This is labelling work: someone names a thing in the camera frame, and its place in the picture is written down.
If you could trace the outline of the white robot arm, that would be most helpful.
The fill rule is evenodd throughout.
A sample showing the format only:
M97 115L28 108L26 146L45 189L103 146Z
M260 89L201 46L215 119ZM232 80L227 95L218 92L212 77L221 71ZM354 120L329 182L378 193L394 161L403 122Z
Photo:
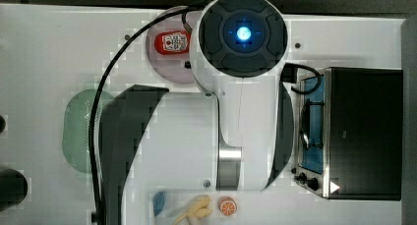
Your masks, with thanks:
M104 109L99 149L105 225L146 224L151 197L261 191L275 166L286 21L268 0L213 0L189 59L196 93L135 84Z

